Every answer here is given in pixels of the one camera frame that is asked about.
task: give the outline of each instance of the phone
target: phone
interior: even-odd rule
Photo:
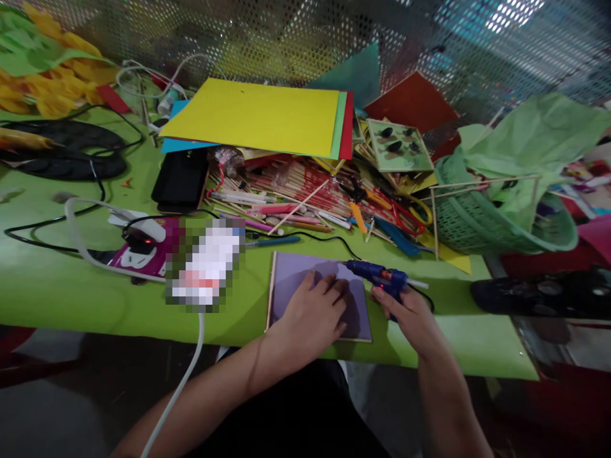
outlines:
[[[204,196],[207,172],[207,148],[166,154],[151,193],[159,213],[197,210]]]

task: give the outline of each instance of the plastic basket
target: plastic basket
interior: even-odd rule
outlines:
[[[461,149],[441,158],[435,165],[439,184],[472,181]],[[444,188],[438,193],[464,189]],[[439,240],[467,254],[569,251],[577,246],[577,227],[559,197],[545,194],[541,202],[558,210],[533,226],[529,233],[505,217],[480,191],[468,191],[435,199]]]

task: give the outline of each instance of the pink marker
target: pink marker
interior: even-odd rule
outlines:
[[[266,231],[269,232],[273,229],[272,226],[268,226],[265,225],[263,223],[259,223],[257,221],[251,221],[250,219],[244,219],[244,218],[240,218],[239,216],[233,216],[233,215],[229,215],[227,213],[219,213],[218,214],[221,218],[228,218],[228,219],[243,219],[245,221],[246,226],[250,226],[254,229],[259,229],[262,231]],[[284,230],[283,229],[278,229],[277,231],[278,235],[284,235]]]
[[[246,210],[248,214],[268,214],[268,213],[290,213],[296,207],[296,204],[254,205],[253,208]]]
[[[275,216],[276,218],[283,219],[287,213],[269,213],[268,216]],[[310,218],[309,216],[298,216],[292,214],[287,218],[289,221],[298,221],[299,223],[308,223],[308,224],[320,224],[320,221],[316,218]]]

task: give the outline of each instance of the green tablecloth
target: green tablecloth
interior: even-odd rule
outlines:
[[[4,114],[4,119],[18,119]],[[134,132],[113,113],[94,109],[80,120],[115,130],[124,138]],[[155,214],[150,194],[163,156],[150,141],[126,154],[129,169],[105,182],[113,205]],[[121,184],[132,177],[133,189]],[[99,198],[95,183],[72,183],[43,179],[0,165],[0,191],[19,186],[25,192],[0,204],[2,227],[43,221],[63,214],[63,205],[51,201],[57,191],[81,197]],[[92,249],[118,249],[120,231],[106,222],[108,212],[98,209],[78,217],[85,242]],[[353,251],[365,260],[407,272],[430,283],[429,295],[437,307],[437,320],[452,343],[463,371],[486,375],[537,379],[537,373],[508,317],[479,310],[473,303],[469,284],[489,278],[484,261],[472,256],[473,275],[467,275],[434,255],[423,253],[410,259],[398,249],[372,237],[364,244],[358,231],[337,229]],[[65,223],[24,231],[25,237],[63,246],[73,246]],[[348,252],[339,241],[302,241],[275,247],[277,250],[346,260]],[[217,314],[206,314],[205,342],[244,345],[263,333],[267,313],[271,258],[274,248],[247,251],[240,265],[227,304]],[[0,323],[15,326],[57,328],[94,333],[149,336],[195,342],[197,318],[184,308],[165,304],[163,284],[133,286],[126,276],[103,271],[72,254],[30,246],[0,235],[0,279],[2,300]],[[416,353],[395,323],[384,319],[375,303],[369,303],[373,343],[337,342],[325,357],[368,363],[417,365]]]

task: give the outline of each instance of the perforated metal sheet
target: perforated metal sheet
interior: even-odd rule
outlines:
[[[233,80],[301,87],[377,41],[383,91],[417,69],[462,115],[425,135],[429,149],[533,94],[559,90],[587,104],[611,97],[609,0],[30,2],[105,56],[166,73],[197,52]],[[220,77],[193,60],[182,82],[198,87],[207,76]]]

